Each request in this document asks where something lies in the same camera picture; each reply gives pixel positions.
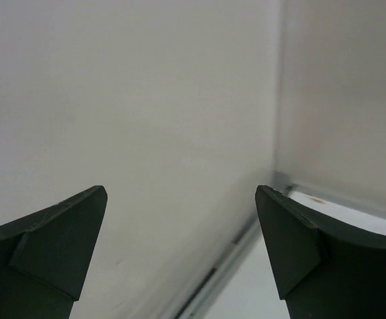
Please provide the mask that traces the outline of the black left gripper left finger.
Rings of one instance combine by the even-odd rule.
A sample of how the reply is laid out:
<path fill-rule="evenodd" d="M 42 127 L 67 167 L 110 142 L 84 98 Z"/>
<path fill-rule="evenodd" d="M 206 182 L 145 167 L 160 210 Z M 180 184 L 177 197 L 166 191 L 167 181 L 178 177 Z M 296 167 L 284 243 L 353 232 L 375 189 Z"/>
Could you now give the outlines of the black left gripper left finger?
<path fill-rule="evenodd" d="M 96 185 L 0 226 L 0 318 L 69 318 L 106 204 Z"/>

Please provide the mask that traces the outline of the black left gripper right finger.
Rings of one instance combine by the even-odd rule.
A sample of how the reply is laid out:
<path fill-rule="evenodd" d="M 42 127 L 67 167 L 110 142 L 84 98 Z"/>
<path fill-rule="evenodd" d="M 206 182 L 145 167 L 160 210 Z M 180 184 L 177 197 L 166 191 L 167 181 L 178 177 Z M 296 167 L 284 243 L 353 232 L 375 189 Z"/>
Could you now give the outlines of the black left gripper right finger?
<path fill-rule="evenodd" d="M 261 185 L 256 208 L 279 298 L 291 318 L 386 318 L 386 236 Z"/>

